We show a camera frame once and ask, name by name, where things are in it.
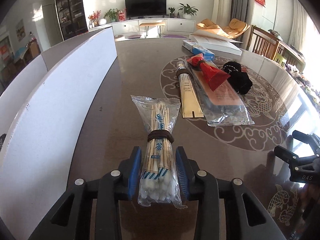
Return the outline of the cotton swab bag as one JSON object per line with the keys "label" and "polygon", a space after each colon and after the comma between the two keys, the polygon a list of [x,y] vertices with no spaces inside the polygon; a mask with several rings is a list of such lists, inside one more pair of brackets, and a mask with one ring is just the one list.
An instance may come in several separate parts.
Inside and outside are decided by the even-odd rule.
{"label": "cotton swab bag", "polygon": [[182,204],[176,160],[172,144],[172,131],[180,111],[178,99],[155,99],[146,96],[131,96],[148,133],[145,157],[140,173],[138,203],[173,204],[185,209]]}

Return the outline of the wooden phone case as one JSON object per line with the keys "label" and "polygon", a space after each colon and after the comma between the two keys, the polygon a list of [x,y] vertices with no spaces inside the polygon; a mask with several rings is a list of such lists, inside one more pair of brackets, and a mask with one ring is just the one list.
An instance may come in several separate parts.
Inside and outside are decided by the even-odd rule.
{"label": "wooden phone case", "polygon": [[192,59],[187,59],[187,66],[207,125],[253,125],[249,111],[229,82],[225,80],[212,90],[201,68],[191,64]]}

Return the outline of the black socks pair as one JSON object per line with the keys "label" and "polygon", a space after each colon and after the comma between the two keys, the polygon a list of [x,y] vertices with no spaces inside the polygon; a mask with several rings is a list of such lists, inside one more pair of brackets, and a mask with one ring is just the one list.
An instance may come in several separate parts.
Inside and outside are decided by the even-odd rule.
{"label": "black socks pair", "polygon": [[241,64],[234,61],[228,61],[223,65],[222,70],[230,75],[227,80],[238,94],[247,94],[253,86],[253,82],[249,78],[249,75],[242,71]]}

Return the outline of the red plastic bag bundle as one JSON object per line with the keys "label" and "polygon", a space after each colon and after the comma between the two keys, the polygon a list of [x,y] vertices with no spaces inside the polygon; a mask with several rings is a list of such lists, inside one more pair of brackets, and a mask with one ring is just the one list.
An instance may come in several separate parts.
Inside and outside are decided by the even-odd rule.
{"label": "red plastic bag bundle", "polygon": [[208,83],[208,86],[212,91],[215,91],[230,77],[230,75],[223,70],[209,65],[204,60],[204,55],[202,53],[192,56],[187,59],[187,62],[191,64],[192,67],[200,68],[206,83]]}

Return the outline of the gold tube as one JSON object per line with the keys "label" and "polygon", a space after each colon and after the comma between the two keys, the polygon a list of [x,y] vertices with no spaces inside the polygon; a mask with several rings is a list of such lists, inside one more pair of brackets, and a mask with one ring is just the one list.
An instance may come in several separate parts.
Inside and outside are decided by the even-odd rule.
{"label": "gold tube", "polygon": [[176,63],[176,76],[180,85],[183,118],[203,118],[204,114],[198,101],[190,74],[184,61]]}

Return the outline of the blue white small box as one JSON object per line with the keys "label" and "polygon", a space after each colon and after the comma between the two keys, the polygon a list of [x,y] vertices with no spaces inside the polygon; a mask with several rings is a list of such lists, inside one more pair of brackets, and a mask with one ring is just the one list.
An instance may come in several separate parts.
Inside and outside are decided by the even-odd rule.
{"label": "blue white small box", "polygon": [[183,40],[182,46],[192,52],[194,55],[203,54],[203,58],[206,61],[213,61],[215,59],[214,53],[191,40]]}

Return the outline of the wooden dining chair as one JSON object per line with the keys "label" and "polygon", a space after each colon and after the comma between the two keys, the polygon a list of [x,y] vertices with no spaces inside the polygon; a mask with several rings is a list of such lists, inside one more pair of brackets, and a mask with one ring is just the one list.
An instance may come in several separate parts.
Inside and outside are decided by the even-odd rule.
{"label": "wooden dining chair", "polygon": [[248,51],[274,60],[279,48],[280,40],[274,35],[257,26],[251,28],[251,35],[247,46]]}

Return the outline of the flat white open box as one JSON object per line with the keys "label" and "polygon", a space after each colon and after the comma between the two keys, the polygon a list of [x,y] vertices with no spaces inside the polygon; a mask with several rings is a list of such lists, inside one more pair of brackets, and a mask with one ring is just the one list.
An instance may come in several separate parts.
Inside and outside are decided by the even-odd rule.
{"label": "flat white open box", "polygon": [[235,45],[238,41],[230,38],[212,34],[205,30],[197,30],[190,34],[189,38],[209,50],[221,51],[237,56],[242,55],[242,50]]}

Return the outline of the orange lounge chair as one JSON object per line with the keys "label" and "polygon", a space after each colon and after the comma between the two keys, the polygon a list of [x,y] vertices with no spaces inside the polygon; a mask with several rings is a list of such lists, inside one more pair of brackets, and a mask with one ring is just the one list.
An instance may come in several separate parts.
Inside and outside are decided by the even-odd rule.
{"label": "orange lounge chair", "polygon": [[218,24],[209,19],[202,20],[196,25],[198,30],[204,30],[207,33],[219,35],[225,38],[234,39],[241,36],[250,27],[246,22],[242,22],[236,18],[232,19],[225,27],[220,27]]}

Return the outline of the potted green plant right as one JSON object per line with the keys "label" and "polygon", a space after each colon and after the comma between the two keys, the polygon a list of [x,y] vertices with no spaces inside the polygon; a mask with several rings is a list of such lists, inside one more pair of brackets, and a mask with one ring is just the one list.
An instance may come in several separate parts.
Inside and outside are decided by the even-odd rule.
{"label": "potted green plant right", "polygon": [[186,20],[190,20],[193,16],[196,16],[199,11],[196,7],[192,7],[188,3],[180,3],[178,10],[183,13],[183,18]]}

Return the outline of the potted green plant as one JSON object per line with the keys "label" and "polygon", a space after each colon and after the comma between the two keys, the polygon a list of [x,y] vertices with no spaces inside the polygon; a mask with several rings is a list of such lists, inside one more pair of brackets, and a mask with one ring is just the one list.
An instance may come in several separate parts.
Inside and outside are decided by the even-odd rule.
{"label": "potted green plant", "polygon": [[116,9],[109,9],[104,14],[104,19],[105,20],[109,19],[111,23],[118,22],[118,12],[119,12],[119,10],[117,8]]}
{"label": "potted green plant", "polygon": [[188,3],[180,3],[178,10],[183,13],[183,18],[186,20],[190,20],[193,16],[196,16],[199,11],[196,7],[192,7]]}

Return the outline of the small potted plant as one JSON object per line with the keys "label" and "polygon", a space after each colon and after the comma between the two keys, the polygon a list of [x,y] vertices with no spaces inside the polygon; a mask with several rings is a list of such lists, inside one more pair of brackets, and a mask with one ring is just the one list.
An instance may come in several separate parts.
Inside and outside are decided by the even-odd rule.
{"label": "small potted plant", "polygon": [[175,8],[174,7],[168,7],[168,11],[169,11],[169,17],[170,18],[175,18]]}

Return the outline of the white tv cabinet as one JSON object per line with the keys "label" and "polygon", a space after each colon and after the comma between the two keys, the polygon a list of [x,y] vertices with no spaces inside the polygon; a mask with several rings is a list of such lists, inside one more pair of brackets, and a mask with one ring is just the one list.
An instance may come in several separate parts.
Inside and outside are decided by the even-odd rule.
{"label": "white tv cabinet", "polygon": [[194,32],[196,22],[183,18],[144,18],[126,20],[107,24],[113,28],[115,35],[124,34],[149,34],[155,29],[159,35],[189,35]]}

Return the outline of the red flower arrangement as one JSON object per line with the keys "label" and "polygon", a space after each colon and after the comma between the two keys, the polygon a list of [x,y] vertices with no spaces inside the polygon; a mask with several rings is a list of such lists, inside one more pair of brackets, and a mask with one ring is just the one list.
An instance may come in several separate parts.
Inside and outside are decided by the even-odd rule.
{"label": "red flower arrangement", "polygon": [[101,14],[101,10],[97,10],[88,16],[88,19],[93,27],[97,27],[99,25],[100,14]]}

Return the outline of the potted green plant left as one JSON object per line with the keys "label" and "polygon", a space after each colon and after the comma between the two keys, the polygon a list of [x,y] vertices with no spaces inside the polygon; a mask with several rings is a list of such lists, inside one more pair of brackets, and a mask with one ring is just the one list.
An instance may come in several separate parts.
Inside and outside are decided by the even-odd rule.
{"label": "potted green plant left", "polygon": [[105,20],[109,19],[111,23],[118,22],[118,12],[119,12],[119,10],[117,8],[116,9],[109,9],[104,14],[104,19]]}

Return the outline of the black television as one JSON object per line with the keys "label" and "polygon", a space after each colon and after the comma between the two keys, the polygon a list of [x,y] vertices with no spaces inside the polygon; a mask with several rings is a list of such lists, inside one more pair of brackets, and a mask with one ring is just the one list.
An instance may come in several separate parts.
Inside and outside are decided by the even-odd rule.
{"label": "black television", "polygon": [[125,0],[128,18],[163,16],[167,14],[167,0]]}

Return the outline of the dark glass display cabinet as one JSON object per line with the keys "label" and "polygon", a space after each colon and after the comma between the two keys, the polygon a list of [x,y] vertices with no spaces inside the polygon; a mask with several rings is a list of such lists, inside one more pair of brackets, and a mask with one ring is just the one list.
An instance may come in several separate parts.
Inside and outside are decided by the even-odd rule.
{"label": "dark glass display cabinet", "polygon": [[63,40],[88,32],[83,0],[55,0]]}

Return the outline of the framed wall painting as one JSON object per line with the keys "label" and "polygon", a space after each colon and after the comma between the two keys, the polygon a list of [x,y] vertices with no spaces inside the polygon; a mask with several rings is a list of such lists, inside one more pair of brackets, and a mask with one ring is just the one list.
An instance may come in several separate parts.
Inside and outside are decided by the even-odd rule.
{"label": "framed wall painting", "polygon": [[16,24],[16,35],[18,42],[21,42],[25,38],[25,27],[24,27],[24,22],[23,19],[21,19],[17,24]]}

